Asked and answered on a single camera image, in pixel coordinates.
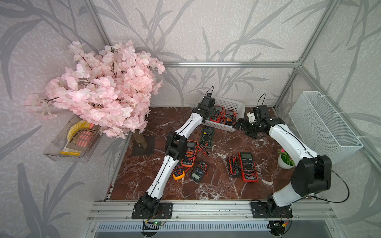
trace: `vent grille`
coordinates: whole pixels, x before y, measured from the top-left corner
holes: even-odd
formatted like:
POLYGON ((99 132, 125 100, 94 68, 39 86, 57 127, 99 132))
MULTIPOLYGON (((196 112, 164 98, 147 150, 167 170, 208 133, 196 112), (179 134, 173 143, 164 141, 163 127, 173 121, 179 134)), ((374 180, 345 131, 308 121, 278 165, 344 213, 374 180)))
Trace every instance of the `vent grille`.
MULTIPOLYGON (((158 228, 164 232, 201 232, 208 231, 267 231, 269 222, 266 221, 208 221, 208 222, 167 222, 162 227, 153 225, 147 226, 151 229, 158 228)), ((143 231, 142 222, 100 222, 97 232, 141 232, 143 231)))

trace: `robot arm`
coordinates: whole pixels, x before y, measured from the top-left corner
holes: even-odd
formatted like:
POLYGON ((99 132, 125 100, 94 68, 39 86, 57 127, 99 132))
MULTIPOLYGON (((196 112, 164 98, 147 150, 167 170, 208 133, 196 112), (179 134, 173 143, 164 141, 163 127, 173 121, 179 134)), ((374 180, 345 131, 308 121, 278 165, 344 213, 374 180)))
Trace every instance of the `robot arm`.
MULTIPOLYGON (((192 134, 194 129, 198 125, 200 125, 202 121, 203 121, 203 118, 200 114, 192 113, 190 118, 175 132, 175 134, 170 133, 168 137, 171 139, 172 138, 174 139, 176 135, 176 137, 179 137, 181 140, 182 148, 186 148, 186 144, 184 145, 183 141, 185 140, 185 143, 186 143, 190 134, 192 134)), ((162 166, 160 167, 160 170, 157 173, 156 178, 154 179, 152 185, 147 190, 147 193, 150 197, 161 199, 165 184, 167 183, 174 166, 179 162, 180 159, 184 157, 182 154, 182 149, 180 149, 180 152, 178 155, 179 156, 176 156, 176 152, 166 153, 166 155, 164 156, 164 162, 162 166)))
POLYGON ((267 213, 275 215, 304 196, 330 188, 331 160, 327 156, 318 155, 301 142, 279 117, 271 118, 266 105, 255 107, 247 116, 246 120, 237 120, 236 129, 242 127, 246 135, 254 139, 258 132, 268 132, 296 164, 291 182, 269 195, 267 213))
POLYGON ((206 118, 213 114, 215 100, 211 94, 204 96, 201 103, 192 111, 189 119, 175 132, 170 132, 165 145, 165 156, 162 166, 147 192, 138 200, 146 215, 153 217, 159 208, 165 184, 173 168, 183 159, 187 148, 187 139, 206 118))

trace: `white wire basket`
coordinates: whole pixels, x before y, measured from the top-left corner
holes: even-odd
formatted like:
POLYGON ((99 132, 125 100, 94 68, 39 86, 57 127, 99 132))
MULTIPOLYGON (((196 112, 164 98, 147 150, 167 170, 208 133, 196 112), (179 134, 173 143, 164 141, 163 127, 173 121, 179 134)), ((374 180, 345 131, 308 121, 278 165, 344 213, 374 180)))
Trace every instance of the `white wire basket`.
MULTIPOLYGON (((202 98, 203 96, 201 96, 197 104, 202 102, 202 98)), ((216 96, 212 96, 212 98, 215 99, 216 106, 222 106, 225 109, 235 111, 235 113, 237 113, 237 115, 235 115, 235 119, 244 117, 245 105, 242 102, 234 101, 234 100, 223 98, 223 97, 216 97, 216 96)), ((201 124, 205 126, 211 126, 214 128, 222 129, 224 131, 229 131, 229 132, 235 131, 235 129, 232 126, 228 126, 222 123, 217 123, 214 121, 205 120, 205 122, 201 124)))
POLYGON ((303 142, 337 163, 363 147, 341 115, 320 92, 303 92, 289 112, 303 142))

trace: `white flower pot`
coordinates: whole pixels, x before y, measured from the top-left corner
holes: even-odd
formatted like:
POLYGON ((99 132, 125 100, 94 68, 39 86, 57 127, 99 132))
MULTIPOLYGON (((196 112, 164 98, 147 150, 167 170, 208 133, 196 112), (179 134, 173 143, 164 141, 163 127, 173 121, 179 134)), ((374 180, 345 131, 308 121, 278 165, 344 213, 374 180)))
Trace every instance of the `white flower pot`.
POLYGON ((292 166, 292 165, 288 165, 288 164, 286 164, 285 162, 283 162, 283 160, 282 160, 282 157, 279 155, 279 157, 278 157, 278 164, 279 164, 279 166, 281 167, 281 168, 283 168, 283 169, 291 169, 291 168, 293 168, 294 166, 292 166))

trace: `tree trunk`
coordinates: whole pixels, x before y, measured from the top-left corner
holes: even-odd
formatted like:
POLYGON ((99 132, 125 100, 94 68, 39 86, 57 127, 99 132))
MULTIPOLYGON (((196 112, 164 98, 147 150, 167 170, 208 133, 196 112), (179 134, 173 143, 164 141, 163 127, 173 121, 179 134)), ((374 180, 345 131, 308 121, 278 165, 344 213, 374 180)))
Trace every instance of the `tree trunk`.
POLYGON ((135 130, 135 133, 132 133, 132 136, 134 137, 136 143, 141 149, 147 148, 148 144, 146 138, 143 134, 139 133, 139 130, 135 130))

